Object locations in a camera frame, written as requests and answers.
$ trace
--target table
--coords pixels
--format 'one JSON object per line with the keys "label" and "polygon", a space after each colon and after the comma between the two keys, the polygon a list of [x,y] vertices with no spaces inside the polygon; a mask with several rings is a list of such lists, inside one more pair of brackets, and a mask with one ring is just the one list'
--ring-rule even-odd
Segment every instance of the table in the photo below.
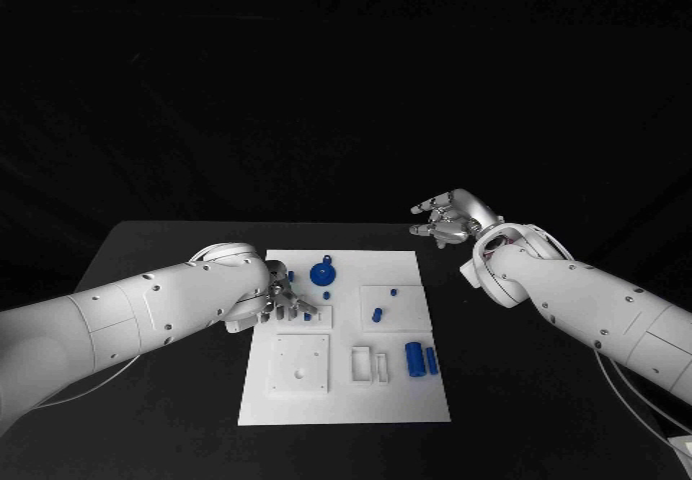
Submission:
{"label": "table", "polygon": [[0,438],[0,478],[687,478],[609,390],[592,349],[531,304],[505,309],[469,286],[469,245],[440,251],[409,225],[125,222],[78,290],[231,241],[262,255],[416,250],[452,424],[238,427],[253,332],[218,324],[146,354],[89,396],[25,416]]}

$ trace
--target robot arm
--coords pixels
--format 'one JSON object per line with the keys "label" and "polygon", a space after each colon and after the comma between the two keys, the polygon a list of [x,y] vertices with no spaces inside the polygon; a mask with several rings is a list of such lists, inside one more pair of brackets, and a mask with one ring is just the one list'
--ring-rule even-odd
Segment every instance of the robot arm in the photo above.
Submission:
{"label": "robot arm", "polygon": [[2,312],[0,435],[71,383],[221,320],[236,333],[276,305],[316,313],[286,277],[250,245],[221,244],[201,261]]}
{"label": "robot arm", "polygon": [[692,314],[576,261],[537,226],[505,223],[465,190],[413,208],[423,211],[430,224],[411,233],[440,248],[475,237],[462,273],[495,302],[512,308],[531,298],[551,325],[692,404]]}

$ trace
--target blue object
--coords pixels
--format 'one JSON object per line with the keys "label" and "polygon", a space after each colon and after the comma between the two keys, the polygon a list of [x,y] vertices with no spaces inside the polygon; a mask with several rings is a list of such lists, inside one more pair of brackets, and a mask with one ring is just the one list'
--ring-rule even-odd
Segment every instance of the blue object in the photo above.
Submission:
{"label": "blue object", "polygon": [[429,369],[430,369],[430,374],[432,375],[437,375],[439,374],[439,371],[437,371],[437,360],[436,360],[436,350],[433,349],[433,347],[429,347],[426,349],[426,355],[429,357]]}
{"label": "blue object", "polygon": [[423,377],[426,375],[426,361],[423,360],[423,348],[419,342],[407,343],[409,375]]}
{"label": "blue object", "polygon": [[325,255],[322,263],[318,263],[311,270],[311,280],[321,287],[326,287],[337,278],[337,270],[332,266],[332,257]]}

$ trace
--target blue battery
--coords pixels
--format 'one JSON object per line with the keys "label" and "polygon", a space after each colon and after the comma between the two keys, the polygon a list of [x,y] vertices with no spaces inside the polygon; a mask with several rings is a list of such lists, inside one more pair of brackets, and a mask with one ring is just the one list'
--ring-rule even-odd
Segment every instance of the blue battery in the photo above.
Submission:
{"label": "blue battery", "polygon": [[423,348],[419,342],[407,343],[409,375],[423,377],[426,375],[426,361],[423,359]]}
{"label": "blue battery", "polygon": [[436,360],[436,350],[433,347],[426,349],[426,355],[429,357],[429,370],[432,375],[437,375],[440,372],[437,370],[437,360]]}

